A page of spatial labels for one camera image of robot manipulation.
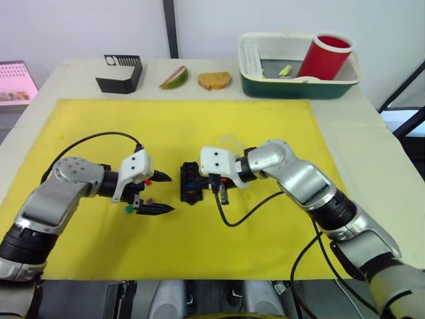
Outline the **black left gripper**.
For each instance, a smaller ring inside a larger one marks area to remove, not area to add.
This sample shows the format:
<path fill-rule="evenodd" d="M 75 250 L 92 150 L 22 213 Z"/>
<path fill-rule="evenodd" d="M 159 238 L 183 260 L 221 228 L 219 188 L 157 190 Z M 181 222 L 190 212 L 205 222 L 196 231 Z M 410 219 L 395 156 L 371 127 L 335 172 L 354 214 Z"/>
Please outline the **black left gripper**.
<path fill-rule="evenodd" d="M 171 177 L 166 173 L 154 170 L 151 180 L 155 182 L 170 182 Z M 163 203 L 143 202 L 141 192 L 145 190 L 145 182 L 129 183 L 124 187 L 122 201 L 127 203 L 126 213 L 137 213 L 138 215 L 162 215 L 172 212 L 175 208 Z"/>

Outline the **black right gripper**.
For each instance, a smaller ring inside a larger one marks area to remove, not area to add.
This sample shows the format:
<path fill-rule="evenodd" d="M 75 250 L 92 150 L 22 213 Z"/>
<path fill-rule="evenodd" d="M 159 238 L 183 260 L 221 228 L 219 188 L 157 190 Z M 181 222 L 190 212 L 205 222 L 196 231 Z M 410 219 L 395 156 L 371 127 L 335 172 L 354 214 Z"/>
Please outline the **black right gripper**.
<path fill-rule="evenodd" d="M 230 180 L 219 174 L 210 173 L 209 177 L 202 177 L 200 180 L 200 189 L 210 189 L 220 204 L 229 204 L 228 190 L 230 189 Z"/>

